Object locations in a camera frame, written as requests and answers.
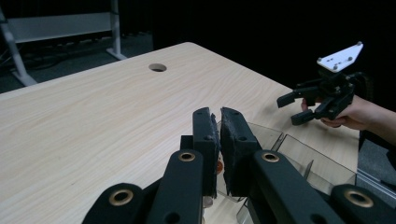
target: black robotic claw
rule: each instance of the black robotic claw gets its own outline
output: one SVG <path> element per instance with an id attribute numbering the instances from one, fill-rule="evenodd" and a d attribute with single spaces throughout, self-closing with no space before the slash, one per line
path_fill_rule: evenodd
<path id="1" fill-rule="evenodd" d="M 277 106 L 283 107 L 294 103 L 295 99 L 304 98 L 308 106 L 321 104 L 312 111 L 305 110 L 291 116 L 293 125 L 307 123 L 311 119 L 329 118 L 335 119 L 349 104 L 352 103 L 356 77 L 362 73 L 345 75 L 341 72 L 331 73 L 326 69 L 320 69 L 320 79 L 298 84 L 293 92 L 277 98 Z"/>

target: table surface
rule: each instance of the table surface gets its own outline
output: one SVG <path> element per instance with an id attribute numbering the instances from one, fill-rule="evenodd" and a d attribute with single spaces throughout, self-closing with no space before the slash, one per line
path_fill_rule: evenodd
<path id="1" fill-rule="evenodd" d="M 153 71 L 153 64 L 166 70 Z M 224 106 L 287 133 L 356 171 L 359 133 L 318 120 L 293 126 L 291 89 L 193 43 L 183 43 L 0 94 L 0 223 L 81 223 L 107 188 L 162 177 L 192 112 Z M 206 223 L 237 223 L 241 203 L 219 197 Z"/>

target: metal ring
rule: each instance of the metal ring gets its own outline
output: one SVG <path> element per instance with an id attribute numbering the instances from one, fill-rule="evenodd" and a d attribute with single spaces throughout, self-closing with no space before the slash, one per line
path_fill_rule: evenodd
<path id="1" fill-rule="evenodd" d="M 273 153 L 265 152 L 262 154 L 262 159 L 269 162 L 277 162 L 279 161 L 279 157 Z"/>
<path id="2" fill-rule="evenodd" d="M 195 159 L 195 155 L 190 152 L 183 152 L 178 155 L 178 159 L 181 161 L 193 161 Z"/>
<path id="3" fill-rule="evenodd" d="M 134 197 L 134 194 L 132 193 L 131 190 L 129 189 L 118 189 L 115 190 L 113 193 L 111 193 L 110 197 L 108 198 L 108 201 L 114 205 L 114 206 L 122 206 L 125 205 L 126 203 L 130 202 L 132 198 Z"/>
<path id="4" fill-rule="evenodd" d="M 356 196 L 354 196 L 354 195 L 357 195 L 358 197 L 362 198 L 362 200 L 358 200 L 356 198 Z M 360 207 L 368 208 L 368 207 L 372 207 L 374 205 L 373 200 L 371 198 L 369 198 L 367 195 L 365 195 L 365 194 L 363 194 L 361 192 L 358 192 L 356 190 L 353 190 L 353 189 L 347 189 L 344 192 L 344 196 L 350 202 L 352 202 L 352 203 L 354 203 L 354 204 L 356 204 L 357 206 L 360 206 Z"/>

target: white mounting plate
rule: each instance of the white mounting plate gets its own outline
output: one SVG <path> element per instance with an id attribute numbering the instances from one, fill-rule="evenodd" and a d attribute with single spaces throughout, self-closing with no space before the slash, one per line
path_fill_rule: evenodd
<path id="1" fill-rule="evenodd" d="M 352 47 L 340 50 L 324 58 L 319 58 L 318 64 L 331 72 L 340 72 L 355 62 L 362 48 L 363 44 L 358 42 L 358 44 Z"/>

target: light wood tabletop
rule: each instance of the light wood tabletop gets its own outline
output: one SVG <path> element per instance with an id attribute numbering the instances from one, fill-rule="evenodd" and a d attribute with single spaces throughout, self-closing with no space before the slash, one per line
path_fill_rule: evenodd
<path id="1" fill-rule="evenodd" d="M 359 133 L 318 120 L 291 125 L 301 101 L 276 105 L 290 91 L 183 43 L 0 94 L 0 223 L 81 223 L 105 189 L 147 187 L 207 106 L 218 121 L 230 107 L 356 172 Z M 237 223 L 241 205 L 219 195 L 205 222 Z"/>

